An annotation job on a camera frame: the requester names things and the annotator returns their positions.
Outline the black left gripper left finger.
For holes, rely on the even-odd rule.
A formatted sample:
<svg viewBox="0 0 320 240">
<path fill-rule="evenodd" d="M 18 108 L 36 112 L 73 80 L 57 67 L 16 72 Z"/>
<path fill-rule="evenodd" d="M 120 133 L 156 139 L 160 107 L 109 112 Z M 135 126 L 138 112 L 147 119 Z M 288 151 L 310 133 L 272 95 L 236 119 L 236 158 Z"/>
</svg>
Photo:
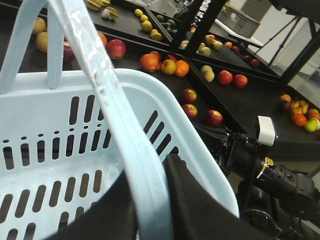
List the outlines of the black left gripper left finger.
<svg viewBox="0 0 320 240">
<path fill-rule="evenodd" d="M 48 240 L 135 240 L 138 224 L 124 172 L 82 216 L 52 234 Z"/>
</svg>

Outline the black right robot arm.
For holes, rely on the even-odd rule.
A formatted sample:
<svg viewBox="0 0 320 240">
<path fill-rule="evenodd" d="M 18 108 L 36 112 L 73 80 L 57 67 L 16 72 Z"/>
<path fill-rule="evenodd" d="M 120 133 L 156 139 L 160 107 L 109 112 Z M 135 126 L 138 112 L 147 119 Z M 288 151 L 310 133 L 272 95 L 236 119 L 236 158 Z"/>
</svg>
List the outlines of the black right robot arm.
<svg viewBox="0 0 320 240">
<path fill-rule="evenodd" d="M 307 173 L 263 155 L 254 137 L 228 128 L 193 126 L 224 175 L 242 178 L 236 193 L 242 220 L 275 240 L 320 238 L 320 190 Z"/>
</svg>

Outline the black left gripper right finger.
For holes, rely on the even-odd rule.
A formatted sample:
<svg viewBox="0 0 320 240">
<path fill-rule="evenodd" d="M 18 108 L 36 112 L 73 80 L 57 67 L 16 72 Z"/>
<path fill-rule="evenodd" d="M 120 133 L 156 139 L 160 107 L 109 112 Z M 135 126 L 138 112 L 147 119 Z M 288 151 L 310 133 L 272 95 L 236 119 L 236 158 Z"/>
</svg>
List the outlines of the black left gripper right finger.
<svg viewBox="0 0 320 240">
<path fill-rule="evenodd" d="M 170 153 L 163 161 L 176 240 L 269 240 L 270 236 L 238 219 Z"/>
</svg>

